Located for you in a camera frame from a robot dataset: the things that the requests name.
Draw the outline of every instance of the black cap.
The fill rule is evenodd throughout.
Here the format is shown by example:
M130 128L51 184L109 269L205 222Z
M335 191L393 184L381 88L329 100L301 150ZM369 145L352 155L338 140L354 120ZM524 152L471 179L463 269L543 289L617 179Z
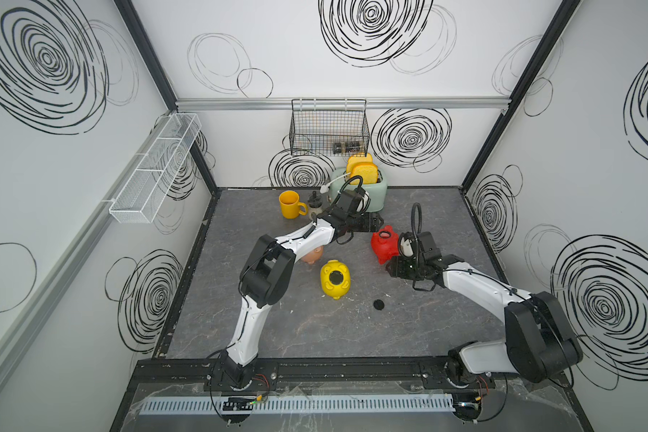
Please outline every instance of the black cap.
M312 196L307 200L307 205L311 209L318 209L322 206L322 196L317 191L312 191Z

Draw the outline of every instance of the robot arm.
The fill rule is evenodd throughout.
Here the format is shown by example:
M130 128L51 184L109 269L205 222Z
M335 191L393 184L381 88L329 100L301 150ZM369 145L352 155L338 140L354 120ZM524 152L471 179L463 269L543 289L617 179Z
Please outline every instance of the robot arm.
M253 375L268 311L288 288L295 262L343 236L352 220L360 216L363 197L359 186L355 191L344 190L312 223L286 236L259 238L240 273L242 309L223 358L225 372L236 388L247 385ZM461 385L470 374L484 372L519 373L531 382L540 382L582 360L568 319L551 294L513 288L457 256L442 256L429 232L418 234L413 229L401 240L408 247L404 255L387 264L391 276L414 282L429 279L473 300L506 327L505 341L470 342L449 351L447 372L455 385Z
M359 180L355 189L345 187ZM236 387L242 388L252 377L253 360L257 357L259 337L268 311L285 294L293 266L302 256L344 236L364 212L363 178L353 176L346 181L331 206L312 223L286 236L261 236L240 272L242 309L233 339L223 359L226 374Z

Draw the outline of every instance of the marble pattern surface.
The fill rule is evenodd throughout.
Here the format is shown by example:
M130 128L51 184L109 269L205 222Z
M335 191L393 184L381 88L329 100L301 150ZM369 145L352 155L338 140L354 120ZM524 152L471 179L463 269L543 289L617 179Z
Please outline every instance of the marble pattern surface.
M223 192L168 358L205 357L230 341L240 312L238 274L255 242L263 234L287 234L308 221L281 216L281 192ZM305 201L308 191L298 193ZM432 232L444 254L458 255L496 276L458 189L389 189L380 213L394 231L409 231L414 202L422 204L423 231ZM326 246L317 263L295 264L287 293L269 312L260 357L445 355L467 341L503 337L499 320L460 294L440 287L417 292L409 281L392 279L378 263L370 239L371 233L355 233L344 246ZM348 265L352 276L350 291L338 301L324 296L319 280L329 259ZM377 298L385 303L381 311L372 306Z

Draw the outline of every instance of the white wire basket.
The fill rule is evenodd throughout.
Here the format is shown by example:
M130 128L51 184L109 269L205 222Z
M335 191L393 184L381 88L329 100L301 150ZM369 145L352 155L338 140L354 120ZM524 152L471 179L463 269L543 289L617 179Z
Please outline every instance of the white wire basket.
M200 128L196 114L170 116L110 206L118 222L153 222Z

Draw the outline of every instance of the wall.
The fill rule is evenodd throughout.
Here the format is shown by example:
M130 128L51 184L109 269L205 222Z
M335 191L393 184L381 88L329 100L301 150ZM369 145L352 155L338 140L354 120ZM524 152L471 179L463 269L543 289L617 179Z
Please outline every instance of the wall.
M508 96L558 5L135 2L178 98ZM368 111L369 151L390 185L458 185L498 115L494 109ZM286 111L211 111L202 121L219 186L320 185L332 167L345 164L317 149L287 161L296 167L293 175L274 176L283 145L290 145L283 140Z
M172 196L155 225L111 223L0 393L0 432L110 429L207 210L202 180Z
M0 340L165 110L112 1L0 1Z
M165 111L112 1L0 1L0 344ZM188 159L153 224L112 221L0 393L0 431L110 428L208 200Z
M648 1L584 1L563 39L468 196L509 281L581 335L595 430L648 431Z

